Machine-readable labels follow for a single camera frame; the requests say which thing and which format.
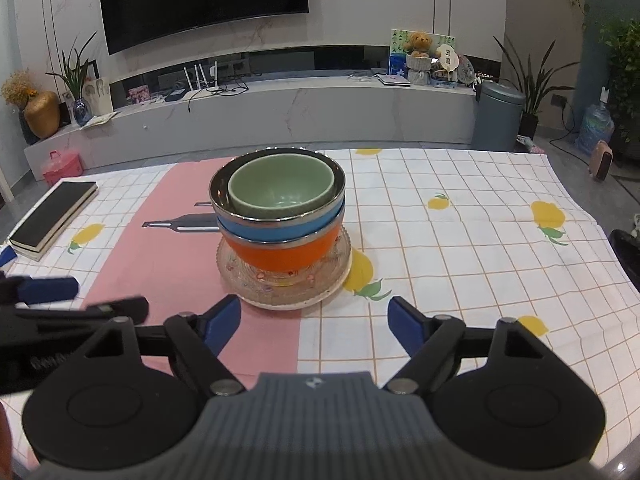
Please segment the tall leafy floor plant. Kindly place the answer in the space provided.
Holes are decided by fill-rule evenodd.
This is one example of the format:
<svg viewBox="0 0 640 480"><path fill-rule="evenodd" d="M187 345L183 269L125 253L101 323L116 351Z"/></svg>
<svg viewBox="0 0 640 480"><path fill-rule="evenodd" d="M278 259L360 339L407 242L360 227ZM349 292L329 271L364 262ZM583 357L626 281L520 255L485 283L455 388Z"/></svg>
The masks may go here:
<svg viewBox="0 0 640 480"><path fill-rule="evenodd" d="M569 62L561 66L548 67L547 63L556 44L556 41L552 40L549 47L544 51L538 68L535 70L532 57L527 55L526 62L523 62L523 58L518 54L518 50L515 49L508 36L504 36L503 40L494 37L494 40L506 59L506 64L513 70L515 77L514 80L504 78L504 81L512 84L524 96L518 135L533 140L539 124L539 107L544 98L549 94L573 91L575 89L574 86L569 84L552 84L553 77L563 70L568 70L578 65L579 62Z"/></svg>

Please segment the potted plant blue vase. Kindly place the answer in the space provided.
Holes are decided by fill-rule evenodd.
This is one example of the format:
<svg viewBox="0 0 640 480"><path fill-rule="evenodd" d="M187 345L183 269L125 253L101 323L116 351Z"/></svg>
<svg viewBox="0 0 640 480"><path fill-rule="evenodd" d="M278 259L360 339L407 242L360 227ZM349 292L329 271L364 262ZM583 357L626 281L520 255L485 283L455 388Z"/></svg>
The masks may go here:
<svg viewBox="0 0 640 480"><path fill-rule="evenodd" d="M60 70L49 72L50 76L62 80L66 89L73 98L72 115L79 127L83 127L90 122L92 113L90 106L84 97L84 88L88 75L90 60L85 57L85 50L96 36L94 32L80 47L76 47L73 42L70 52L60 51Z"/></svg>

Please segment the pink space heater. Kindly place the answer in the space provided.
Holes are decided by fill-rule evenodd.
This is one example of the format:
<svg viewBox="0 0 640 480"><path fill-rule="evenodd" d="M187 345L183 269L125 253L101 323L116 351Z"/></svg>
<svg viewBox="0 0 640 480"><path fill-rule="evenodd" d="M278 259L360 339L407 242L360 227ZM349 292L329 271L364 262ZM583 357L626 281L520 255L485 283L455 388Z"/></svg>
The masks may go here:
<svg viewBox="0 0 640 480"><path fill-rule="evenodd" d="M605 141L598 141L593 148L588 165L593 180L602 182L608 176L613 162L613 152Z"/></svg>

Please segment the white router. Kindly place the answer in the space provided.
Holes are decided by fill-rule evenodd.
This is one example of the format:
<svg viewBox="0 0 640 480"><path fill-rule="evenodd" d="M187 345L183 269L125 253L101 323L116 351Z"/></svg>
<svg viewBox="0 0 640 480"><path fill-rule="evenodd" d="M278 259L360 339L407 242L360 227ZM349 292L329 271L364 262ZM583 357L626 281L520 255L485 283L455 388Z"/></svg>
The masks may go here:
<svg viewBox="0 0 640 480"><path fill-rule="evenodd" d="M185 67L183 69L183 76L186 81L188 96L197 96L200 93L214 94L221 92L217 61L210 65L195 63L191 67Z"/></svg>

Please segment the orange steel bowl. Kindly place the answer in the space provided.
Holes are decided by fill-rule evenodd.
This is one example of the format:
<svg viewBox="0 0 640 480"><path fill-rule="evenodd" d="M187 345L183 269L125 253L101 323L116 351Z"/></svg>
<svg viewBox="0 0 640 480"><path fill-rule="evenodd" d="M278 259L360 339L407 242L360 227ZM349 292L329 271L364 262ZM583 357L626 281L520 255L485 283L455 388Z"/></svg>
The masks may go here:
<svg viewBox="0 0 640 480"><path fill-rule="evenodd" d="M282 240L282 242L258 242L230 233L221 226L222 238L242 261L259 270L290 273L311 266L325 256L343 224L345 206L323 228L308 235Z"/></svg>

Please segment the pink plastic basket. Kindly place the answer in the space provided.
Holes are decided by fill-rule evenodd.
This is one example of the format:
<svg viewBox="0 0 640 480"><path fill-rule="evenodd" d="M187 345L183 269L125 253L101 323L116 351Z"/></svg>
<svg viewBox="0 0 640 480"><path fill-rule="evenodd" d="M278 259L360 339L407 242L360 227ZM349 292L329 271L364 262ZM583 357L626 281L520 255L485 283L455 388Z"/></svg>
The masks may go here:
<svg viewBox="0 0 640 480"><path fill-rule="evenodd" d="M82 176L84 166L76 151L52 151L49 158L41 165L41 173L44 182L53 186L61 179Z"/></svg>

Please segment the gold vase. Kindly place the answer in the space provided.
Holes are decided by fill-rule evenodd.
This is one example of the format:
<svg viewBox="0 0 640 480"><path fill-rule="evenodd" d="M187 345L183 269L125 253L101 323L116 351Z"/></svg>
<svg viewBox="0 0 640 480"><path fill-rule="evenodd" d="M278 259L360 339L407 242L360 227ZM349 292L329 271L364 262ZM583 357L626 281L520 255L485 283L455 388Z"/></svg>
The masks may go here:
<svg viewBox="0 0 640 480"><path fill-rule="evenodd" d="M29 129L40 140L53 136L60 128L60 103L52 91L29 92L24 117Z"/></svg>

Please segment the teddy bear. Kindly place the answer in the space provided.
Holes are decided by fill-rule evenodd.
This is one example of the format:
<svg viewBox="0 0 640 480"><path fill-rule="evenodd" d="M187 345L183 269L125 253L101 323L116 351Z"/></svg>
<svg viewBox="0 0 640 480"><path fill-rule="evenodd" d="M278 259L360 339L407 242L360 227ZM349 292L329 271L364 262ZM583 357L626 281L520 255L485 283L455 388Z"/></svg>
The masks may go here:
<svg viewBox="0 0 640 480"><path fill-rule="evenodd" d="M432 44L433 39L426 32L410 32L404 44L404 51L413 58L428 58Z"/></svg>

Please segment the green ceramic bowl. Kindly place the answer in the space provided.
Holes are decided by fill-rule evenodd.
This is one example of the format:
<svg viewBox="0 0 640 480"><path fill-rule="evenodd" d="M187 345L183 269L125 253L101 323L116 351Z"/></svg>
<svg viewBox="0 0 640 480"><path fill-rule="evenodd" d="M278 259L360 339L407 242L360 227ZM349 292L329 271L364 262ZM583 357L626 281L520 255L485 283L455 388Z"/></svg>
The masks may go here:
<svg viewBox="0 0 640 480"><path fill-rule="evenodd" d="M264 155L244 162L228 183L230 202L242 216L277 219L322 206L332 195L334 172L303 154Z"/></svg>

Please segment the grey trash bin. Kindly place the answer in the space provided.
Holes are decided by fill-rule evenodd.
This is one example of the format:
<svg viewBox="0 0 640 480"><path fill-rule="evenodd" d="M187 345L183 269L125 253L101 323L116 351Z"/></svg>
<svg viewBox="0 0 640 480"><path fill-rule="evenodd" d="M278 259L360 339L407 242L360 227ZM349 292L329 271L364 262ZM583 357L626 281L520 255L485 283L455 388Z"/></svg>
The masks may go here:
<svg viewBox="0 0 640 480"><path fill-rule="evenodd" d="M483 80L476 86L475 99L472 150L512 151L520 128L524 94L505 84Z"/></svg>

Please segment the black book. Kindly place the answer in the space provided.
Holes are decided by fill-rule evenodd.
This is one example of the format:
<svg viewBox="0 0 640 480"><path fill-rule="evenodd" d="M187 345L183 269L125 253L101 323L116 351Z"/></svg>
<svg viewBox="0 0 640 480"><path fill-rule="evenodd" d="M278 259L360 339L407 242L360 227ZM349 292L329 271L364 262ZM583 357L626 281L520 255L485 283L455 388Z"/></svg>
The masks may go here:
<svg viewBox="0 0 640 480"><path fill-rule="evenodd" d="M99 192L96 181L58 181L8 238L17 255L39 261Z"/></svg>

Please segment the green bushy plant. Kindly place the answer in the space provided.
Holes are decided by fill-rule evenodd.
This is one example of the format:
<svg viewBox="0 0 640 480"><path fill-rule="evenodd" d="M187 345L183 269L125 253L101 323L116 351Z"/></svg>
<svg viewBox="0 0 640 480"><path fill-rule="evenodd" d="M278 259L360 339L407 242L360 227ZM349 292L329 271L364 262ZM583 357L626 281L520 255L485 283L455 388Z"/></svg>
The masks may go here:
<svg viewBox="0 0 640 480"><path fill-rule="evenodd" d="M628 18L601 28L606 47L608 109L615 124L611 144L625 164L639 165L639 19Z"/></svg>

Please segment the blue steel bowl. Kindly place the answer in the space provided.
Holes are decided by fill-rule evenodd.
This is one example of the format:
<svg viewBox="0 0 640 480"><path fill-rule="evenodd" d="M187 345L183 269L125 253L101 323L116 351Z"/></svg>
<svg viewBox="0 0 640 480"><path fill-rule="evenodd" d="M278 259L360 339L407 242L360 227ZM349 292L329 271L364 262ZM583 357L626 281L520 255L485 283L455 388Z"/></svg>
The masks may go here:
<svg viewBox="0 0 640 480"><path fill-rule="evenodd" d="M220 214L217 216L217 222L218 226L235 236L244 238L244 240L265 243L285 242L286 240L297 240L322 230L338 216L344 205L345 200L341 200L318 218L307 218L295 226L288 222L269 222L267 224L261 223L259 226L256 224L248 226L237 221L224 219Z"/></svg>

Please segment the water jug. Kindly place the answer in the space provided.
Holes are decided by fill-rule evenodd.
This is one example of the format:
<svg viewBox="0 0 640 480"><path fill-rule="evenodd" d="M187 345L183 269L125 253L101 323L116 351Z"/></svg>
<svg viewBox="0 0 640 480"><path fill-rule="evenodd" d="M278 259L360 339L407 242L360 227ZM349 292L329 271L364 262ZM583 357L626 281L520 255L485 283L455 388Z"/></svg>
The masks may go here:
<svg viewBox="0 0 640 480"><path fill-rule="evenodd" d="M576 148L590 155L600 141L608 143L614 128L613 118L605 103L599 102L590 105L582 118L582 124L575 141Z"/></svg>

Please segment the clear patterned glass plate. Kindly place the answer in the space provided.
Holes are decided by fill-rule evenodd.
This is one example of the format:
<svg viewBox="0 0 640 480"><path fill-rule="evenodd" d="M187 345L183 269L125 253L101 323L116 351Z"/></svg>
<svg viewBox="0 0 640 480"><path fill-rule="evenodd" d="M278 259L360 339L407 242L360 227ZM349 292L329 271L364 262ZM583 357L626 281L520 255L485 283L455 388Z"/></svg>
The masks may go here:
<svg viewBox="0 0 640 480"><path fill-rule="evenodd" d="M352 267L352 243L342 226L331 249L317 262L293 273L274 273L245 263L222 240L216 263L228 292L247 304L270 311L302 310L320 304L343 286Z"/></svg>

